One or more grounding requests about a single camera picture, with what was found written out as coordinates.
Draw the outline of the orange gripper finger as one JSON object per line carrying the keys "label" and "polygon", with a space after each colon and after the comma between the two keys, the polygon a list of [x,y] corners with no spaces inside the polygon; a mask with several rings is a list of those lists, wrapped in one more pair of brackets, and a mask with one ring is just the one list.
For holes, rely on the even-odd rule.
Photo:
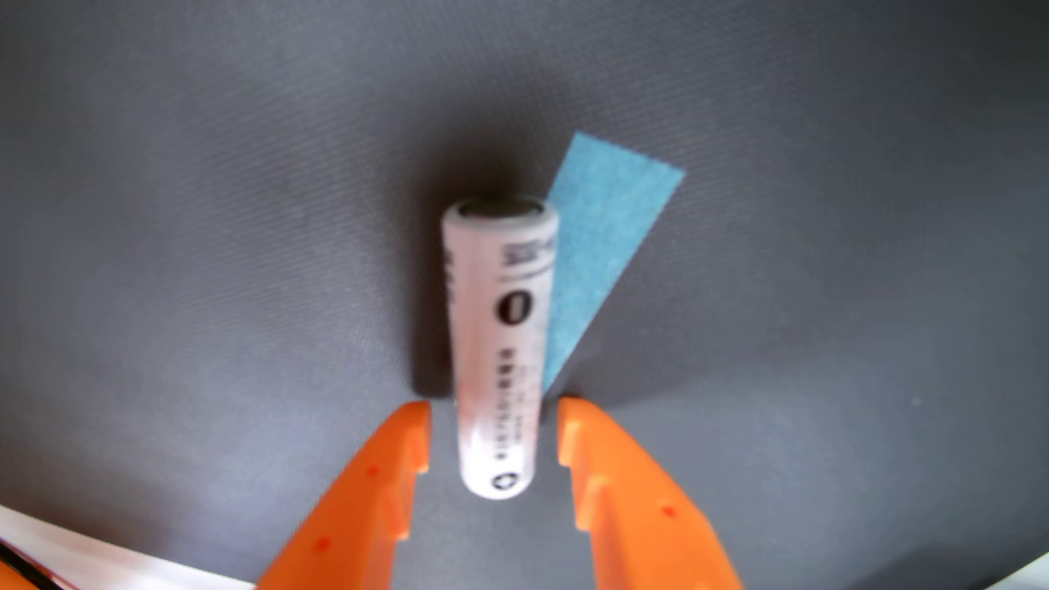
{"label": "orange gripper finger", "polygon": [[707,518],[609,414],[560,398],[557,442],[597,589],[741,589]]}
{"label": "orange gripper finger", "polygon": [[388,589],[429,467],[430,404],[397,408],[354,455],[256,583],[257,589]]}

